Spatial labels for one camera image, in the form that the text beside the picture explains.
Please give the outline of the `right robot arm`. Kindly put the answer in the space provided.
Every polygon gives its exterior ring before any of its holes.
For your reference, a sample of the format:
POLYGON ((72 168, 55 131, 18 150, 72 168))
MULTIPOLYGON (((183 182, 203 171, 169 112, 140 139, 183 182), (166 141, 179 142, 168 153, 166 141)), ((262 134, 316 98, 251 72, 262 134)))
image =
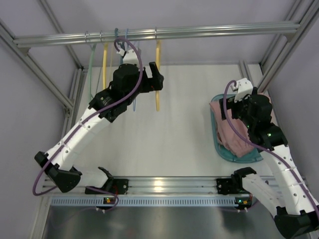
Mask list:
POLYGON ((221 118, 244 142, 271 155, 267 161, 280 188, 278 194, 251 167, 231 175, 234 190, 252 194, 271 214, 286 239, 319 229, 319 203, 308 190, 282 130, 271 122, 272 104, 253 86, 232 87, 235 95, 219 100, 221 118))

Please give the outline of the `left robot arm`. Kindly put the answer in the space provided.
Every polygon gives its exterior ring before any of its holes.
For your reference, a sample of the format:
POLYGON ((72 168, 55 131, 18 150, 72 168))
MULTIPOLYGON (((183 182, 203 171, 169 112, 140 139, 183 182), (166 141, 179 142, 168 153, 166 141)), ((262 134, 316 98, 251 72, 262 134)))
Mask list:
POLYGON ((137 65, 120 65, 114 71, 109 87, 95 95, 70 131, 51 149, 35 155, 42 171, 62 193, 77 186, 94 187, 100 191, 111 187, 113 177, 105 168, 85 172, 75 166, 75 161, 101 130, 127 110, 138 94, 162 90, 163 75, 155 62, 149 63, 149 67, 151 77, 137 65))

